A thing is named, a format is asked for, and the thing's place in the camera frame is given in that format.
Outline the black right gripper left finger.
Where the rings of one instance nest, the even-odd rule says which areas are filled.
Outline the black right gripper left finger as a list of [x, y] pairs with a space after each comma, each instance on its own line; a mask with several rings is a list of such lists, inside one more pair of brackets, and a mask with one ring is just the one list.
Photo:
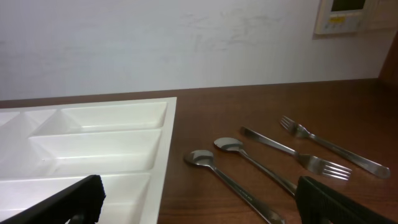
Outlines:
[[100, 175], [89, 175], [3, 224], [56, 224], [99, 222], [106, 194]]

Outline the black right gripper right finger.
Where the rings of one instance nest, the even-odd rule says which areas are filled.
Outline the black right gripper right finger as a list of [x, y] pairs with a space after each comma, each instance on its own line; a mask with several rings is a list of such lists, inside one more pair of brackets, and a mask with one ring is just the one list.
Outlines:
[[309, 176], [299, 178], [295, 202], [302, 224], [396, 224]]

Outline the steel fork tines down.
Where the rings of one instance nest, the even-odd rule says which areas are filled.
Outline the steel fork tines down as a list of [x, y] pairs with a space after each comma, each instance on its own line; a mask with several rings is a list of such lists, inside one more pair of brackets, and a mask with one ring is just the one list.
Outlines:
[[323, 175], [326, 177], [332, 177], [340, 180], [349, 180], [349, 178], [351, 177], [352, 170], [345, 166], [341, 166], [334, 162], [330, 162], [310, 154], [299, 153], [244, 126], [241, 127], [241, 133], [247, 138], [250, 138], [252, 140], [255, 140], [257, 142], [260, 142], [262, 144], [273, 147], [291, 155], [304, 169], [316, 175]]

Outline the steel fork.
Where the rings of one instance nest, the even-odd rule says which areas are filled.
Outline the steel fork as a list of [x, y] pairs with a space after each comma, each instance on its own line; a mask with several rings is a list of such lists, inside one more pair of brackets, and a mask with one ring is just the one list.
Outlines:
[[353, 164], [356, 164], [357, 166], [375, 175], [376, 177], [382, 179], [388, 179], [391, 176], [391, 172], [388, 167], [385, 167], [381, 164], [378, 164], [377, 162], [374, 162], [365, 157], [357, 155], [351, 151], [348, 151], [342, 147], [339, 147], [336, 144], [333, 144], [332, 142], [324, 140], [318, 137], [317, 135], [312, 134], [304, 126], [296, 123], [295, 121], [286, 116], [283, 116], [281, 118], [280, 123], [291, 135], [295, 136], [296, 138], [310, 139], [316, 142], [317, 144], [338, 154], [342, 158], [352, 162]]

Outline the steel spoon tray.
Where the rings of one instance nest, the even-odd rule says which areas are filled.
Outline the steel spoon tray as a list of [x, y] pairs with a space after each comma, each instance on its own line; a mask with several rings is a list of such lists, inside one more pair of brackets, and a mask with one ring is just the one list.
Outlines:
[[251, 195], [247, 190], [237, 184], [232, 178], [219, 170], [214, 164], [214, 154], [208, 150], [192, 151], [183, 157], [184, 161], [193, 166], [208, 167], [220, 178], [236, 195], [249, 205], [266, 223], [285, 224], [285, 220], [266, 203]]

